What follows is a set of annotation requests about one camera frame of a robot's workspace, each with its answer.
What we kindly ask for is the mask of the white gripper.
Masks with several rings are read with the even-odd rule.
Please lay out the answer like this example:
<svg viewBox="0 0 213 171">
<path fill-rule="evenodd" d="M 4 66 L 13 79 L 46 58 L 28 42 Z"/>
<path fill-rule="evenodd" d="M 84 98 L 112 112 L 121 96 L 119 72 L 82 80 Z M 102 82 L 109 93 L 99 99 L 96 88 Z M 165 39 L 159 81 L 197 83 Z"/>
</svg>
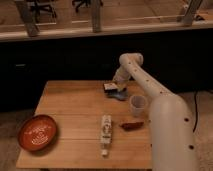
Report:
<svg viewBox="0 0 213 171">
<path fill-rule="evenodd" d="M 112 81 L 118 86 L 119 90 L 124 90 L 127 87 L 127 83 L 130 80 L 131 75 L 120 66 L 113 76 Z"/>
</svg>

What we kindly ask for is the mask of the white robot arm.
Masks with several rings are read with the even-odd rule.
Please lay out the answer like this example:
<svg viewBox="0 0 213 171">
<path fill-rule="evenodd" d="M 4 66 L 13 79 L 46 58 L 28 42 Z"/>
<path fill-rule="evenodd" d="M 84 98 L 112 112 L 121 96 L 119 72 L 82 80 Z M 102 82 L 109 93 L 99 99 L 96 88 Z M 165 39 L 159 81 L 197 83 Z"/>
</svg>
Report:
<svg viewBox="0 0 213 171">
<path fill-rule="evenodd" d="M 151 98 L 152 171 L 199 171 L 192 112 L 186 101 L 143 68 L 141 53 L 124 53 L 113 81 L 123 89 L 131 77 Z"/>
</svg>

